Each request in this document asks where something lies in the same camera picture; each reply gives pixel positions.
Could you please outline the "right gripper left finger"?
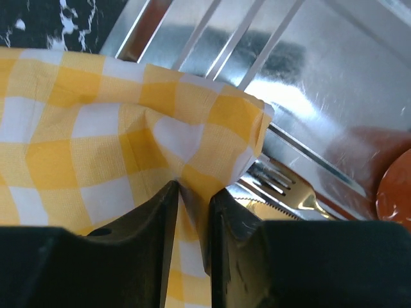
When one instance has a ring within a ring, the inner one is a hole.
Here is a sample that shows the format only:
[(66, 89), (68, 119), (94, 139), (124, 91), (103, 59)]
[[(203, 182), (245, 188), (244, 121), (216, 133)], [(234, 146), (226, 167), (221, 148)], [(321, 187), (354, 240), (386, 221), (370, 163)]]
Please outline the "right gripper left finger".
[(86, 236), (1, 228), (2, 307), (163, 307), (179, 185)]

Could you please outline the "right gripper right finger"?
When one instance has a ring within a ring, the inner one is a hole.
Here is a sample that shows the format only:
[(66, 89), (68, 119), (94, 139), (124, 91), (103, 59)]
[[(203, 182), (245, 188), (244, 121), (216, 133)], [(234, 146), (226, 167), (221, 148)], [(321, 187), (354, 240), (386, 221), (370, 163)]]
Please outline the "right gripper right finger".
[(384, 221), (262, 221), (210, 202), (213, 307), (409, 307), (410, 233)]

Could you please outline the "black handled table knife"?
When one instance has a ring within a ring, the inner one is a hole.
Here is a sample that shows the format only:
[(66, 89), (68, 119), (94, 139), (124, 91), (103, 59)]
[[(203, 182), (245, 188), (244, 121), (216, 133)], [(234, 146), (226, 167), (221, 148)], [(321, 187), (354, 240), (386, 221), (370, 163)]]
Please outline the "black handled table knife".
[(240, 205), (261, 220), (302, 221), (302, 219), (293, 212), (290, 212), (280, 205), (276, 205), (272, 201), (266, 201), (251, 192), (234, 189), (229, 190), (229, 192)]

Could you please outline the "yellow checkered tablecloth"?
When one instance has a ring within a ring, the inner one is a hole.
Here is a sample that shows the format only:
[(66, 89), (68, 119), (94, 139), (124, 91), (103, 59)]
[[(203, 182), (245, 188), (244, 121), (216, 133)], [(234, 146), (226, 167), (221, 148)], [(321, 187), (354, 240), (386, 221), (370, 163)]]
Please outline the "yellow checkered tablecloth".
[(150, 64), (1, 49), (1, 224), (84, 235), (183, 185), (167, 307), (210, 307), (208, 204), (259, 157), (274, 116), (217, 81)]

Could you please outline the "orange translucent cup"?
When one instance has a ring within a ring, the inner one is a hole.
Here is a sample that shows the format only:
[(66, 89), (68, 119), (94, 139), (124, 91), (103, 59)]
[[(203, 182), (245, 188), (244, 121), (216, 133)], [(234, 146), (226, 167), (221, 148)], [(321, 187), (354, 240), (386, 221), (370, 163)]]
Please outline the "orange translucent cup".
[(389, 160), (376, 191), (380, 221), (391, 221), (410, 230), (410, 149)]

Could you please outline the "silver metal tray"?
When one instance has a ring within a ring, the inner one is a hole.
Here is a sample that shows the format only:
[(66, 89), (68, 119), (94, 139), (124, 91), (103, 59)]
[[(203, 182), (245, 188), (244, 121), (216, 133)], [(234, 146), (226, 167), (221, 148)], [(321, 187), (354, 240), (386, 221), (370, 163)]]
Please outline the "silver metal tray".
[(263, 152), (341, 216), (376, 217), (410, 145), (409, 1), (105, 1), (101, 54), (239, 88), (275, 111)]

